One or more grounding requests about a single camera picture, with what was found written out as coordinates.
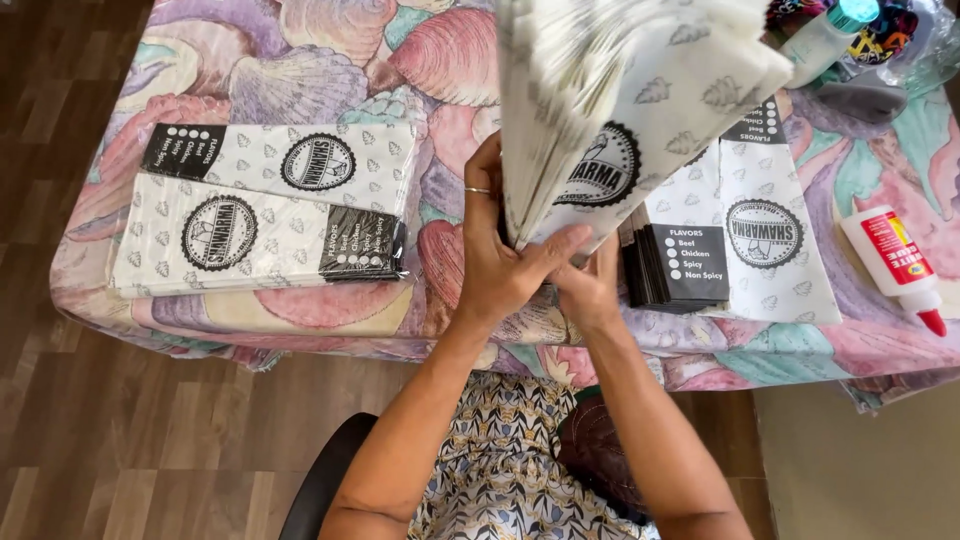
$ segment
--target table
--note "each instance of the table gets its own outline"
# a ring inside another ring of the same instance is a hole
[[[464,162],[498,120],[492,1],[157,0],[51,269],[59,309],[172,356],[269,368],[284,351],[426,357],[463,281]],[[780,110],[845,322],[830,327],[622,308],[669,390],[847,380],[863,408],[960,378],[960,323],[940,339],[881,296],[837,227],[892,205],[960,316],[960,131],[942,90],[891,125],[801,91]],[[403,282],[123,300],[108,289],[146,135],[156,122],[406,121],[429,130],[410,204]],[[494,334],[477,369],[596,381],[544,289]]]

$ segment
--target white bottle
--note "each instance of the white bottle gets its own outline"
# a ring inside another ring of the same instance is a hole
[[[856,213],[840,227],[884,296],[897,297],[933,333],[944,337],[947,325],[937,307],[937,275],[889,205]]]
[[[820,77],[879,15],[876,0],[839,0],[803,25],[780,48],[796,66],[793,79],[783,87],[799,88]]]

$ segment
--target woman's right hand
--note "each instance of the woman's right hand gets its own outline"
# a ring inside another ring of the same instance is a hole
[[[550,274],[560,291],[560,310],[581,332],[609,329],[621,322],[616,295],[616,234],[593,252],[583,269],[569,262]]]

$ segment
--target teal bottle cap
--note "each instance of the teal bottle cap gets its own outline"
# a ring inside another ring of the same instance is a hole
[[[838,0],[827,10],[827,20],[837,30],[855,34],[880,16],[876,0]]]

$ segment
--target shawarma logo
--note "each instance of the shawarma logo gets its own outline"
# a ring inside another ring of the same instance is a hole
[[[640,175],[640,151],[626,126],[607,122],[566,181],[554,205],[608,207],[624,200]]]
[[[299,140],[287,152],[280,176],[296,189],[323,191],[347,182],[356,169],[356,158],[344,141],[316,134]]]
[[[256,217],[246,201],[232,195],[200,203],[183,225],[183,254],[201,270],[230,268],[243,260],[256,240]]]
[[[754,268],[776,268],[797,256],[804,243],[800,220],[762,199],[735,203],[727,212],[727,235],[740,260]]]

